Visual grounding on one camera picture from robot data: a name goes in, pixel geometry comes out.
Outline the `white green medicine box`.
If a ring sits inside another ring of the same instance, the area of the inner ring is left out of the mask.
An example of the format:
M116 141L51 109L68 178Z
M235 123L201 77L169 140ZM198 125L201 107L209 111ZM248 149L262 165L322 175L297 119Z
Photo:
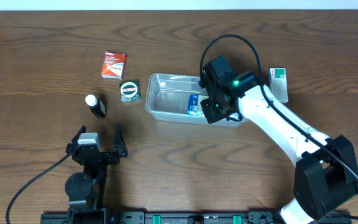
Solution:
M287 73L285 68L269 69L270 91L281 103L288 102Z

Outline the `blue fever patch box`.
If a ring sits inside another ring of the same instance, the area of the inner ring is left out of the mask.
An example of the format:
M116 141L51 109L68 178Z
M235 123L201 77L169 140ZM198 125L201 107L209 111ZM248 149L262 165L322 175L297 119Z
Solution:
M207 119L201 107L201 102L205 99L208 99L207 95L191 94L188 101L187 115L207 123Z

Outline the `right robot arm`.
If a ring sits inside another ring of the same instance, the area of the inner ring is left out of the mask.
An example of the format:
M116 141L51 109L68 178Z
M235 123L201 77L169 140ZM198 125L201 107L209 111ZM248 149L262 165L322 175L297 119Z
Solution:
M331 138L279 102L252 72L238 74L223 56L201 64L201 102L208 123L246 118L263 130L295 166L294 198L280 211L284 223L321 221L358 194L354 147L344 136Z

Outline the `black bottle white cap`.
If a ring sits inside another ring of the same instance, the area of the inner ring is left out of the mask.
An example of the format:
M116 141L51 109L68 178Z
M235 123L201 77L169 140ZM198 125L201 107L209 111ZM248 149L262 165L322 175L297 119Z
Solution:
M106 116L106 107L97 96L87 95L85 97L85 103L97 118L104 118Z

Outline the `red white medicine box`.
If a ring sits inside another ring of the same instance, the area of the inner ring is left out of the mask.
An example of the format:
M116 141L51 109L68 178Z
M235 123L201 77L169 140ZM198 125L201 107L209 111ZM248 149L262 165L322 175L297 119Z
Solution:
M104 60L101 69L103 78L115 78L122 80L127 55L124 53L116 53L105 51Z

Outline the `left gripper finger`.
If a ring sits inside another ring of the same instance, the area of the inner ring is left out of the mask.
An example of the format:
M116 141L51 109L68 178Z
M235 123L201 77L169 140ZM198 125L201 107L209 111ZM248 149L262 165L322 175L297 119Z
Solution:
M126 144L125 144L123 136L122 136L122 129L121 129L120 124L117 125L115 133L114 133L113 146L116 151L125 151L126 150Z
M79 131L76 133L74 138L70 141L70 146L75 146L78 144L78 139L80 138L82 133L86 132L86 126L82 126Z

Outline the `green Zam-Buk box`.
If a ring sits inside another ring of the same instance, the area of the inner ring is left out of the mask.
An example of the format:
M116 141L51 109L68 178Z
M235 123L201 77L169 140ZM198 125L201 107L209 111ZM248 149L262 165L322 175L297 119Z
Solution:
M138 80L121 82L119 85L119 90L122 102L141 100Z

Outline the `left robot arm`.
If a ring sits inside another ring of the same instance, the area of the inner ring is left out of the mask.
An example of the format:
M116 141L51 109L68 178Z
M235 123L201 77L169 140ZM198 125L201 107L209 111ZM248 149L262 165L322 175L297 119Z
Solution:
M69 224L120 222L119 215L103 205L108 166L118 165L120 158L128 156L120 125L114 133L113 150L101 152L100 149L99 134L87 133L85 126L67 145L66 153L83 166L83 172L71 175L65 184Z

